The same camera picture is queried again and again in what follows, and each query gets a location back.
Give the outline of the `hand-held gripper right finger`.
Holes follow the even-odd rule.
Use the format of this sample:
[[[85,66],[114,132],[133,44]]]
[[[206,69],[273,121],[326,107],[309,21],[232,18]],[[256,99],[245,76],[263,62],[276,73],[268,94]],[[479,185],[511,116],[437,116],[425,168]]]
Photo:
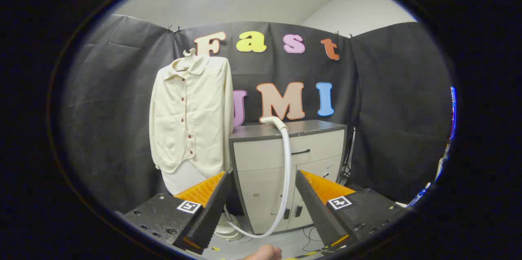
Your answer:
[[[352,247],[374,238],[411,212],[371,188],[355,191],[301,169],[295,173],[295,186],[328,248]]]

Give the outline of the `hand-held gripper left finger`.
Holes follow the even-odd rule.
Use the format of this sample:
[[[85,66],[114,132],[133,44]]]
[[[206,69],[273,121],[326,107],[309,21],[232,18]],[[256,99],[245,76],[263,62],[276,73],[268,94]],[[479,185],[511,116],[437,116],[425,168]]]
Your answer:
[[[176,196],[159,193],[116,215],[163,246],[201,255],[214,236],[231,188],[231,173],[223,171]]]

